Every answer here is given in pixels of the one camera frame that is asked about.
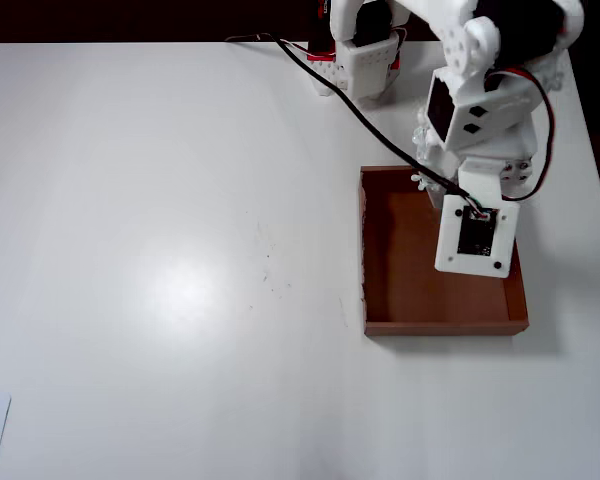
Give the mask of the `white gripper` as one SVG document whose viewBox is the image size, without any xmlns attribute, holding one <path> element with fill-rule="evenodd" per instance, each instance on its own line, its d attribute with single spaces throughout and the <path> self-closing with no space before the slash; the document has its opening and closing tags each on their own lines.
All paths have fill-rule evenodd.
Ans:
<svg viewBox="0 0 600 480">
<path fill-rule="evenodd" d="M 500 172 L 504 200 L 523 200 L 534 186 L 532 157 L 538 142 L 532 112 L 541 104 L 534 83 L 507 72 L 486 79 L 463 79 L 449 69 L 434 71 L 426 115 L 417 113 L 412 142 L 415 159 L 455 182 L 458 162 L 468 156 L 505 160 Z M 422 173 L 411 180 L 426 191 L 434 208 L 443 207 L 446 188 Z"/>
</svg>

